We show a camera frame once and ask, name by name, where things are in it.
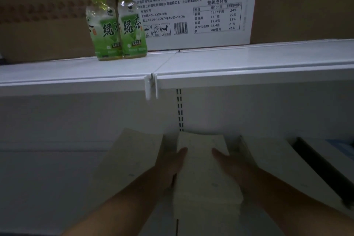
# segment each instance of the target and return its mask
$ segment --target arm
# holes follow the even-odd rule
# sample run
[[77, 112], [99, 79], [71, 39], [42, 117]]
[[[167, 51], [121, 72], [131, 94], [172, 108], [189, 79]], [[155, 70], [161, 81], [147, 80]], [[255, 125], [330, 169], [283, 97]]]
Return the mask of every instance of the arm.
[[138, 235], [173, 175], [181, 170], [186, 154], [183, 148], [164, 158], [63, 236]]
[[255, 199], [285, 235], [354, 235], [354, 220], [268, 172], [212, 150], [223, 170]]

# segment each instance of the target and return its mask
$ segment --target green tea bottle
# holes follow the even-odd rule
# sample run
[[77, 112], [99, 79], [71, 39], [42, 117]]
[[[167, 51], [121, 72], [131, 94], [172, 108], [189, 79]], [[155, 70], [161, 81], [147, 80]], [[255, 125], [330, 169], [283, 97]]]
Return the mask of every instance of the green tea bottle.
[[92, 0], [86, 8], [86, 21], [95, 53], [100, 61], [122, 59], [117, 16], [107, 0]]
[[148, 53], [145, 31], [134, 0], [118, 0], [118, 23], [124, 58], [145, 57]]

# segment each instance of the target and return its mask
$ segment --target bottle label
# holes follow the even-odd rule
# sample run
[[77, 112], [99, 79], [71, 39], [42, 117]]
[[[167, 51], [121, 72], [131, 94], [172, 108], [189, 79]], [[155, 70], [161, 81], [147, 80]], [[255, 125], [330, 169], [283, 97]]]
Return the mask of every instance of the bottle label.
[[86, 20], [98, 59], [122, 56], [117, 20], [102, 19], [96, 23], [90, 18]]
[[120, 36], [124, 56], [146, 54], [145, 32], [139, 14], [130, 14], [119, 17]]

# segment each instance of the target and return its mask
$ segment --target person's left arm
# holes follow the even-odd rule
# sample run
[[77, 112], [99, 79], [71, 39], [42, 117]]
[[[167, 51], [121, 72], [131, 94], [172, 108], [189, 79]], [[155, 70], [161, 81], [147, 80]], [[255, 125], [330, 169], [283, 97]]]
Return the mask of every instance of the person's left arm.
[[181, 170], [186, 154], [187, 148], [183, 148], [168, 155], [63, 236], [138, 235], [173, 175]]

